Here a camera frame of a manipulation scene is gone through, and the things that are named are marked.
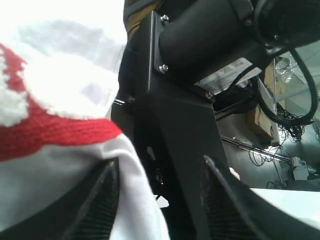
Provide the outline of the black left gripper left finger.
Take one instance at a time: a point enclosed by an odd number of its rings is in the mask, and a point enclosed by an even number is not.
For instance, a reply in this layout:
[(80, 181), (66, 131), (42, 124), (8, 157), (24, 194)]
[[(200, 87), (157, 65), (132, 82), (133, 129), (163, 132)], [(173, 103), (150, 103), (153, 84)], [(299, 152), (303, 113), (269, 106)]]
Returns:
[(108, 240), (120, 198), (118, 158), (102, 161), (72, 190), (1, 231), (2, 240)]

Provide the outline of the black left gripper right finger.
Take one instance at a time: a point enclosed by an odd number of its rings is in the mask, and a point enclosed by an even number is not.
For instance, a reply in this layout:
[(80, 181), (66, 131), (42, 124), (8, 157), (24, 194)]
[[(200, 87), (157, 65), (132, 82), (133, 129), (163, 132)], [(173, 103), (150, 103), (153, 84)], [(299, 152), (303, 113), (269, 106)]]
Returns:
[(319, 229), (272, 206), (205, 155), (201, 202), (212, 240), (318, 240)]

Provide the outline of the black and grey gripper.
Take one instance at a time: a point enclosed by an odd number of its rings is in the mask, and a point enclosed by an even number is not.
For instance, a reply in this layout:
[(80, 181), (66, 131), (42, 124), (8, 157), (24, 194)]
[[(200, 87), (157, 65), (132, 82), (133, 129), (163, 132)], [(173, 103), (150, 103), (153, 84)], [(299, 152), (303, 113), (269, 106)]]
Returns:
[(133, 115), (133, 145), (173, 240), (211, 240), (202, 205), (204, 156), (227, 166), (210, 100), (189, 87), (187, 65), (218, 37), (237, 37), (242, 20), (227, 13), (187, 12), (173, 23), (144, 11), (120, 68), (120, 97)]

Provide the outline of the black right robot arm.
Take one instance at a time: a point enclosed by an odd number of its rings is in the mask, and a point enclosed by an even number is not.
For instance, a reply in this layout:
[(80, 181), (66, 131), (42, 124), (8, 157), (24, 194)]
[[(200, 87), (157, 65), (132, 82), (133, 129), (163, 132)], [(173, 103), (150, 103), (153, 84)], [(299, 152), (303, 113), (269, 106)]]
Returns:
[[(217, 122), (261, 107), (284, 127), (309, 125), (315, 81), (297, 48), (320, 38), (317, 0), (127, 0), (120, 97), (174, 240), (317, 240), (320, 231), (234, 177)], [(286, 118), (264, 101), (260, 76), (289, 52), (310, 91), (308, 113)]]

